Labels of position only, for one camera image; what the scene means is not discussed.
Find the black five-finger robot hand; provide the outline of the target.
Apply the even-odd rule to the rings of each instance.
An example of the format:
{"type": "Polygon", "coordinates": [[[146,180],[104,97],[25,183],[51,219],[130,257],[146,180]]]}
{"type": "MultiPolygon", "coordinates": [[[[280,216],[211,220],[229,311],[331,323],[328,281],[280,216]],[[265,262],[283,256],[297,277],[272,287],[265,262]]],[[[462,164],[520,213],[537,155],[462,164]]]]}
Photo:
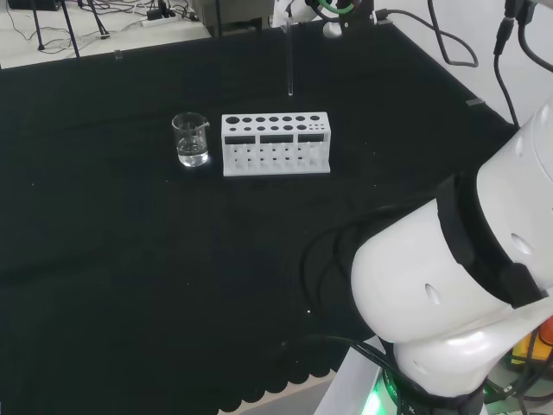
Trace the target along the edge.
{"type": "Polygon", "coordinates": [[[279,28],[297,23],[311,22],[317,17],[306,0],[280,0],[274,2],[271,27],[279,28]]]}

